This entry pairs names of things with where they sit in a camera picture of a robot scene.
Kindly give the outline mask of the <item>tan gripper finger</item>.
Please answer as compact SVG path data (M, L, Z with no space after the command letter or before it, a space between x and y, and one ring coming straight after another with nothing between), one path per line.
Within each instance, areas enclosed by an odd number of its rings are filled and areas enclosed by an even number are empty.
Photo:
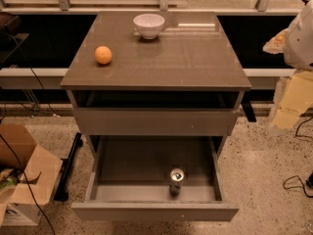
M273 55L283 54L288 32L289 31L287 29L283 29L277 33L274 37L265 43L263 46L263 51Z

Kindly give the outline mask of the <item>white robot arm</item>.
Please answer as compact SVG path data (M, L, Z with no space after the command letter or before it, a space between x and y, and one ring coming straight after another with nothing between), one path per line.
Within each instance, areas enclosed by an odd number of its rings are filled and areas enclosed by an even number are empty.
M313 1L309 0L289 27L263 46L269 54L282 54L287 65L297 70L313 70Z

